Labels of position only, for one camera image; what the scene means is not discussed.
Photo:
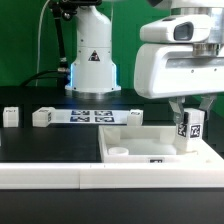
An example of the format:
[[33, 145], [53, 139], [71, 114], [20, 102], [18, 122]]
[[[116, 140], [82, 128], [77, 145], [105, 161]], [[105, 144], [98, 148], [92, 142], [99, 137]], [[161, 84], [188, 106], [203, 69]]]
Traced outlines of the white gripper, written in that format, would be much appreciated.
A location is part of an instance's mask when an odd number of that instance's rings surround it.
[[191, 45], [144, 44], [135, 62], [134, 89], [142, 97], [170, 98], [173, 120], [184, 120], [184, 97], [202, 96], [199, 109], [210, 117], [217, 99], [224, 92], [224, 50], [216, 57], [194, 57]]

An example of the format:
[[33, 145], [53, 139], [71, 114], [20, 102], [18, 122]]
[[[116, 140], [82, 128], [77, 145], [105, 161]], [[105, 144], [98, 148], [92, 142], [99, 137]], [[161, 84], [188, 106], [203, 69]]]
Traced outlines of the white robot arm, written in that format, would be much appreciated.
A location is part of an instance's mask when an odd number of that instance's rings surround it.
[[[182, 123], [184, 98], [201, 95], [209, 112], [224, 92], [224, 0], [147, 0], [170, 15], [141, 27], [134, 89], [148, 98], [167, 98]], [[78, 9], [77, 57], [68, 89], [85, 97], [118, 91], [111, 60], [111, 22], [91, 3]]]

